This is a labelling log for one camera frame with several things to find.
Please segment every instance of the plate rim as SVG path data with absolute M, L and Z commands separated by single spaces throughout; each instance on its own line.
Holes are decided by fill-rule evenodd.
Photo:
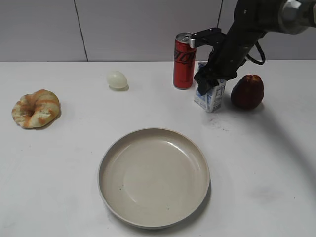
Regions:
M 198 202 L 198 205 L 194 208 L 194 210 L 189 213 L 188 215 L 186 215 L 185 217 L 181 218 L 180 220 L 174 222 L 174 223 L 171 223 L 171 224 L 168 224 L 168 225 L 164 225 L 164 226 L 146 226 L 146 225 L 141 225 L 140 223 L 135 223 L 135 222 L 132 222 L 132 221 L 129 221 L 127 220 L 126 218 L 124 218 L 123 216 L 119 215 L 116 211 L 114 211 L 111 206 L 108 204 L 108 202 L 106 201 L 105 197 L 103 196 L 102 194 L 102 191 L 101 191 L 101 185 L 100 185 L 100 171 L 101 171 L 101 166 L 102 166 L 102 163 L 103 161 L 105 160 L 106 158 L 106 155 L 107 153 L 109 152 L 109 150 L 118 142 L 120 141 L 121 139 L 123 139 L 124 137 L 130 135 L 130 134 L 133 134 L 133 133 L 136 133 L 136 132 L 140 132 L 140 131 L 143 131 L 143 130 L 151 130 L 151 129 L 157 129 L 157 130 L 165 130 L 165 131 L 168 131 L 168 132 L 173 132 L 173 133 L 176 133 L 182 137 L 184 137 L 185 139 L 187 139 L 189 142 L 191 142 L 196 148 L 197 150 L 199 151 L 199 153 L 201 154 L 204 162 L 206 163 L 206 166 L 207 166 L 207 188 L 204 190 L 204 193 L 202 195 L 202 199 L 199 200 Z M 137 130 L 134 130 L 130 133 L 127 133 L 125 135 L 123 135 L 122 137 L 120 137 L 119 139 L 117 139 L 115 142 L 113 142 L 109 148 L 106 150 L 106 152 L 104 153 L 100 163 L 99 163 L 99 167 L 98 167 L 98 190 L 99 190 L 99 194 L 101 196 L 101 199 L 103 201 L 103 203 L 106 205 L 106 207 L 116 216 L 118 217 L 120 220 L 132 225 L 132 226 L 135 226 L 135 227 L 139 227 L 139 228 L 142 228 L 142 229 L 163 229 L 163 228 L 167 228 L 167 227 L 170 227 L 170 226 L 173 226 L 173 225 L 176 225 L 178 224 L 179 222 L 182 222 L 183 220 L 187 219 L 189 216 L 191 216 L 200 206 L 201 204 L 203 203 L 204 199 L 206 198 L 206 195 L 208 193 L 208 190 L 211 188 L 211 178 L 210 178 L 210 171 L 209 171 L 209 165 L 208 165 L 208 162 L 207 162 L 207 159 L 205 158 L 205 155 L 204 153 L 201 151 L 201 149 L 198 147 L 198 145 L 193 142 L 190 138 L 188 138 L 187 136 L 183 135 L 182 133 L 180 132 L 177 132 L 177 131 L 174 131 L 174 130 L 171 130 L 171 129 L 168 129 L 168 128 L 160 128 L 160 127 L 147 127 L 147 128 L 142 128 L 142 129 L 137 129 Z

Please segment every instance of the plate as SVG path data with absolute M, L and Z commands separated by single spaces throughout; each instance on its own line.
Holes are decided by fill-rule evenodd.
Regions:
M 191 215 L 210 184 L 207 161 L 185 136 L 166 129 L 132 132 L 115 142 L 99 166 L 105 205 L 144 229 L 174 225 Z

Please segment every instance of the apple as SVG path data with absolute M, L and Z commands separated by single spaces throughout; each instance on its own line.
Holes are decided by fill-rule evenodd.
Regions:
M 245 75 L 233 88 L 231 102 L 233 105 L 252 110 L 263 99 L 263 82 L 258 75 Z

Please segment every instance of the black cable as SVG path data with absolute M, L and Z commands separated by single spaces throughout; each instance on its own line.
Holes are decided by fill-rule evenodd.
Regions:
M 260 57 L 262 59 L 262 62 L 254 59 L 253 57 L 251 57 L 249 54 L 247 54 L 246 58 L 249 59 L 251 62 L 255 63 L 255 64 L 258 64 L 258 65 L 263 65 L 265 62 L 266 62 L 266 56 L 265 56 L 265 53 L 263 52 L 259 42 L 256 42 L 256 48 L 260 54 Z
M 218 26 L 219 26 L 219 21 L 220 21 L 220 19 L 221 19 L 223 4 L 224 4 L 224 0 L 222 0 L 222 2 L 221 2 L 221 8 L 219 9 L 219 14 L 218 14 L 218 19 L 217 19 L 217 25 L 216 25 L 217 28 L 218 28 Z
M 76 0 L 74 0 L 74 5 L 75 5 L 76 14 L 77 14 L 77 19 L 78 19 L 78 24 L 79 24 L 79 28 L 80 28 L 80 34 L 81 34 L 81 39 L 82 39 L 82 43 L 83 43 L 85 58 L 87 59 L 87 62 L 89 62 L 89 60 L 88 60 L 88 55 L 87 55 L 87 50 L 85 49 L 85 43 L 84 43 L 83 34 L 82 34 L 82 29 L 81 29 L 81 24 L 80 24 L 80 20 L 79 20 L 79 15 L 78 15 L 78 10 L 77 10 Z

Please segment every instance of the can lid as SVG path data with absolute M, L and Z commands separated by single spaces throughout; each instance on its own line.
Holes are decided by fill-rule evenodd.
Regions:
M 179 33 L 176 36 L 176 40 L 180 43 L 189 44 L 189 39 L 191 38 L 191 35 L 192 34 L 188 32 Z

